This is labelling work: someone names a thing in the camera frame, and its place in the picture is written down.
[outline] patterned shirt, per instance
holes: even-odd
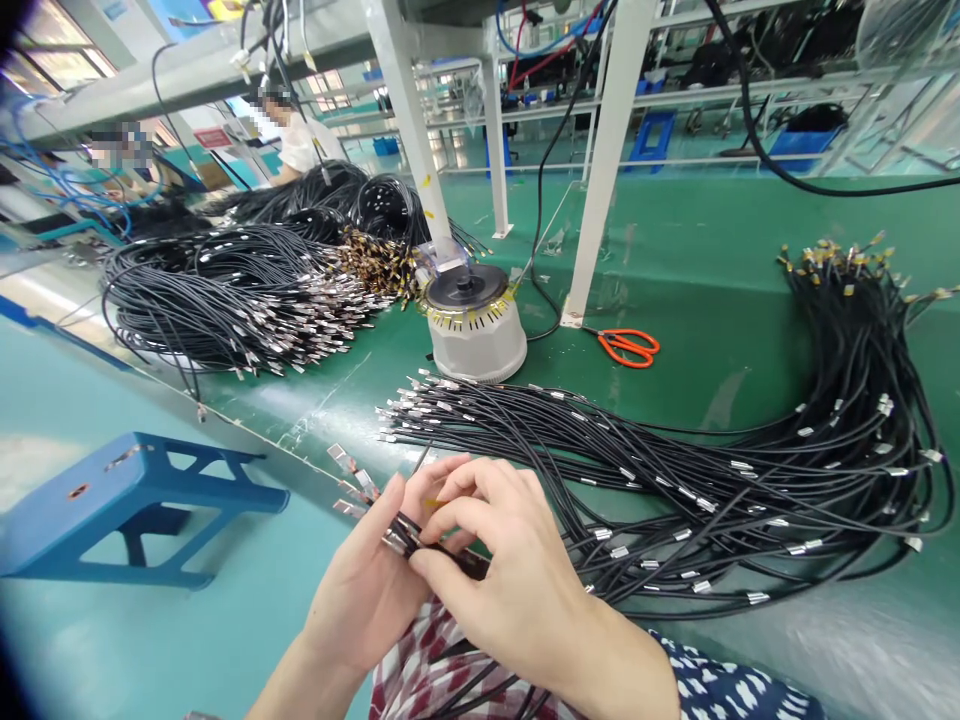
[[[680,720],[826,720],[820,703],[786,683],[753,668],[718,663],[695,648],[650,632],[670,658],[680,694]],[[439,600],[426,603],[400,642],[374,673],[370,720],[415,720],[436,713],[451,695],[489,663],[479,651],[437,660],[463,640],[463,633]],[[497,667],[458,704],[492,690],[511,673]],[[515,720],[530,685],[514,683],[491,702],[460,717],[465,720]],[[542,690],[537,690],[534,699]],[[584,720],[551,696],[538,720]]]

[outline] blue patterned fabric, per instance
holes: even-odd
[[[816,698],[754,668],[719,663],[659,633],[677,677],[680,720],[826,720]]]

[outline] scissors handle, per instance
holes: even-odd
[[[648,343],[650,343],[650,345],[637,345],[637,343],[633,342],[632,340],[622,337],[623,335],[633,335],[635,337],[639,337],[643,340],[646,340]],[[648,335],[640,330],[633,330],[631,328],[602,330],[597,334],[597,337],[600,339],[600,344],[603,345],[610,357],[612,357],[621,365],[626,365],[627,367],[631,368],[650,367],[653,365],[653,356],[660,352],[660,343],[658,343],[651,335]],[[618,348],[625,352],[631,352],[634,355],[639,355],[643,358],[643,362],[634,362],[632,360],[628,360],[619,353],[615,352],[613,348]]]

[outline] red cable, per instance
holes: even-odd
[[[510,82],[507,83],[507,95],[513,92],[514,78],[517,76],[517,66],[520,64],[520,38],[523,37],[523,26],[527,24],[527,0],[523,0],[523,18],[520,20],[520,29],[517,30],[517,49],[514,52],[513,70],[510,73]]]
[[[590,17],[587,18],[587,22],[584,23],[583,33],[581,33],[581,35],[580,35],[581,38],[584,38],[584,37],[587,36],[587,30],[590,29],[590,23],[593,22],[593,19],[597,16],[597,13],[600,12],[600,8],[602,8],[602,7],[603,7],[603,0],[601,0],[599,3],[597,3],[597,6],[593,9],[593,12],[590,13]],[[516,79],[511,78],[511,80],[510,80],[510,89],[512,89],[514,83],[523,82],[524,79],[525,79],[526,77],[528,77],[529,75],[531,75],[532,73],[535,73],[537,70],[540,70],[541,68],[549,65],[551,62],[553,62],[554,60],[556,60],[556,59],[557,59],[558,57],[560,57],[561,55],[564,55],[564,54],[568,53],[568,52],[571,50],[571,48],[573,48],[573,46],[576,44],[576,42],[577,42],[577,39],[574,38],[573,40],[570,41],[570,44],[567,45],[565,48],[561,48],[560,50],[557,50],[557,51],[556,51],[555,53],[553,53],[552,55],[548,55],[548,56],[546,57],[546,59],[544,59],[544,60],[542,60],[541,62],[537,63],[537,64],[534,65],[532,68],[530,68],[529,70],[527,70],[525,73],[522,73],[522,74],[520,75],[520,77],[518,77],[518,78],[516,78]],[[517,41],[517,48],[519,48],[519,47],[520,47],[520,42],[519,42],[519,40],[518,40],[518,41]]]

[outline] green workbench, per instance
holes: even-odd
[[[444,179],[447,209],[469,232],[488,238],[493,218],[483,178]],[[864,187],[866,181],[836,181]],[[518,273],[529,257],[536,180],[510,184],[511,235],[491,245],[495,262]],[[569,287],[585,188],[558,178],[545,187],[547,240],[536,271],[558,299]],[[596,339],[560,329],[529,348],[511,382],[560,386],[608,409],[654,423],[728,429],[783,415],[801,399],[808,363],[800,322],[782,267],[821,237],[844,245],[886,230],[897,247],[894,270],[912,274],[907,292],[960,282],[954,232],[960,194],[952,189],[877,199],[803,194],[775,179],[623,177],[611,206],[587,323],[635,327],[661,345],[652,368],[613,363]],[[546,326],[549,309],[531,287],[518,295],[527,331]],[[960,299],[939,304],[911,331],[948,451],[960,451]],[[335,473],[326,448],[341,443],[375,478],[408,468],[419,449],[377,438],[375,405],[407,387],[405,375],[430,367],[424,319],[394,306],[358,334],[349,353],[303,375],[233,374],[201,380],[204,402],[224,418],[322,471]],[[171,371],[165,381],[179,386]],[[317,482],[329,482],[317,475]],[[642,512],[636,496],[585,488],[601,512]],[[665,626],[678,640],[721,659],[749,663],[821,698],[834,718],[953,718],[960,707],[952,669],[960,668],[960,534],[927,542],[920,555],[879,577],[825,587],[795,601],[723,620]]]

